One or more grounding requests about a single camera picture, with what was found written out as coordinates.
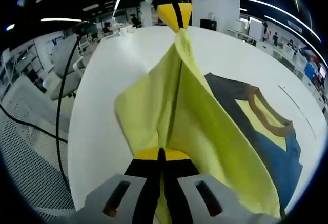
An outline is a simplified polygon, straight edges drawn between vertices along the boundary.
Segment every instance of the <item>brown collar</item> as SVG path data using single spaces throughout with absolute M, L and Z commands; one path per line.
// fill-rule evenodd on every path
M 255 95 L 261 101 L 264 107 L 275 117 L 277 121 L 283 124 L 284 127 L 282 128 L 275 127 L 268 122 L 263 112 L 255 104 L 255 100 L 254 100 Z M 293 122 L 279 115 L 265 100 L 264 96 L 262 95 L 258 87 L 253 87 L 251 85 L 248 85 L 246 88 L 246 97 L 254 114 L 262 122 L 264 127 L 268 129 L 270 132 L 272 132 L 274 135 L 278 137 L 286 137 L 294 130 Z

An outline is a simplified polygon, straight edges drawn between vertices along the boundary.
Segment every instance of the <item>mesh panel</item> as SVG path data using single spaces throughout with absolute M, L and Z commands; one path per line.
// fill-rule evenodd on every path
M 23 89 L 3 106 L 13 117 L 55 134 L 55 109 L 33 95 L 26 95 Z M 61 119 L 60 123 L 60 137 L 67 139 L 69 120 Z M 0 150 L 20 193 L 43 220 L 74 211 L 72 197 L 59 171 L 54 138 L 17 124 L 0 111 Z M 60 142 L 60 154 L 68 178 L 66 143 Z

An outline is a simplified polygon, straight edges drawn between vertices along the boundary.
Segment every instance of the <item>round white table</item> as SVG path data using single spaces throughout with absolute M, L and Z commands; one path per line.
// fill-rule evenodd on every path
M 319 106 L 304 84 L 266 53 L 222 33 L 196 27 L 188 31 L 204 75 L 212 72 L 259 87 L 271 106 L 293 121 L 303 170 L 289 212 L 324 150 L 327 123 Z M 68 137 L 69 182 L 77 210 L 92 190 L 130 164 L 132 153 L 116 120 L 114 101 L 161 60 L 174 37 L 168 27 L 140 28 L 102 39 L 93 53 L 78 88 Z

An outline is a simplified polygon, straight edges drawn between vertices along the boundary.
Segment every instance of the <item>computer screen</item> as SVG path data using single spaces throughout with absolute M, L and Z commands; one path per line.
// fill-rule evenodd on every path
M 324 79 L 326 79 L 327 71 L 326 71 L 326 69 L 325 69 L 324 66 L 320 65 L 319 73 L 321 74 L 321 76 L 322 76 Z

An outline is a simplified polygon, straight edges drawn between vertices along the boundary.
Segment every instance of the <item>yellow towel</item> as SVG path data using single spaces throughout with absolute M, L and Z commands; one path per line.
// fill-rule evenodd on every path
M 132 152 L 180 150 L 254 213 L 279 218 L 276 188 L 245 136 L 214 98 L 195 65 L 190 37 L 180 29 L 162 60 L 118 96 L 115 110 Z M 159 201 L 156 215 L 167 223 Z

